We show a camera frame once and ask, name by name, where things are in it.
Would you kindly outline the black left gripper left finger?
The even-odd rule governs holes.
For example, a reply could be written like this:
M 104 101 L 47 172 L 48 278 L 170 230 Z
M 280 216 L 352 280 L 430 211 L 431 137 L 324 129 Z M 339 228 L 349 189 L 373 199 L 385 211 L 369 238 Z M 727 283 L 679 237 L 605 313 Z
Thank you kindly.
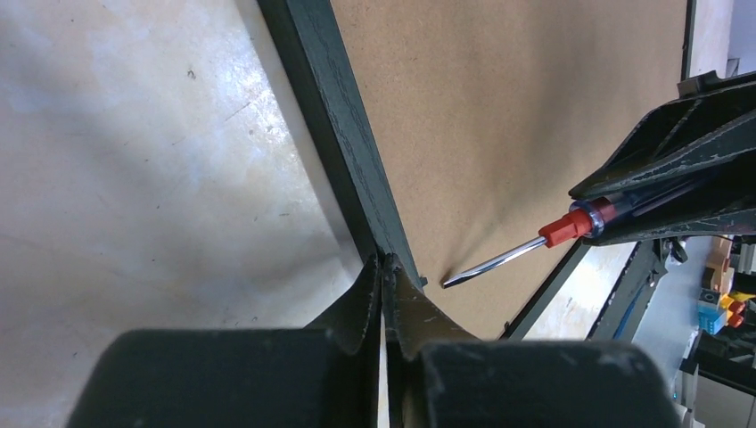
M 141 329 L 99 357 L 71 427 L 374 427 L 381 259 L 301 328 Z

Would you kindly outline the blue red handled screwdriver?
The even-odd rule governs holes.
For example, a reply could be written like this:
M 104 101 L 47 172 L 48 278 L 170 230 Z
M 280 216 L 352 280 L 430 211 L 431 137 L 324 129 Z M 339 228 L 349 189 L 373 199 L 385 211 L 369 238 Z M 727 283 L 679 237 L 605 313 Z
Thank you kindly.
M 592 201 L 575 201 L 566 214 L 542 226 L 534 238 L 476 266 L 448 276 L 442 281 L 441 286 L 449 288 L 463 284 L 537 248 L 554 248 L 574 240 L 584 243 L 586 238 L 600 236 L 612 222 L 646 214 L 681 196 L 683 195 L 680 194 L 676 198 L 667 195 L 639 199 L 629 194 L 615 193 Z

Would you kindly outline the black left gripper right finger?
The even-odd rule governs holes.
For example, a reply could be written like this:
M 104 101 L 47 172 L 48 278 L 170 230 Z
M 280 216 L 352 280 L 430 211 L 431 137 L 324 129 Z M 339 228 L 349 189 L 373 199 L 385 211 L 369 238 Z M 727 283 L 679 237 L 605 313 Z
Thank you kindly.
M 392 427 L 679 427 L 654 362 L 617 341 L 483 341 L 382 266 Z

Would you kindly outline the black wooden picture frame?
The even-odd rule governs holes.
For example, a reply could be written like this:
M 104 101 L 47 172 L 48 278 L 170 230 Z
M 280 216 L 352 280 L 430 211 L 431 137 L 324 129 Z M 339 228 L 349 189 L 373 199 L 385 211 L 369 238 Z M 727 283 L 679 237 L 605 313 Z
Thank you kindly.
M 447 276 L 567 209 L 676 94 L 684 1 L 262 1 L 362 258 L 400 257 L 468 332 L 498 337 L 564 247 Z

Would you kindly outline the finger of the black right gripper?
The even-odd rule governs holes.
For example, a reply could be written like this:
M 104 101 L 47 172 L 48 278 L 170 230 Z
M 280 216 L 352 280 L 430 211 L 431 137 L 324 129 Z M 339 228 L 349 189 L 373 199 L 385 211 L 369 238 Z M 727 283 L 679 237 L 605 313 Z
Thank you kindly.
M 612 222 L 584 243 L 606 246 L 675 236 L 754 234 L 753 194 L 687 194 L 646 214 Z
M 755 151 L 755 74 L 715 72 L 678 83 L 679 98 L 648 112 L 607 162 L 570 191 L 592 198 L 712 169 Z

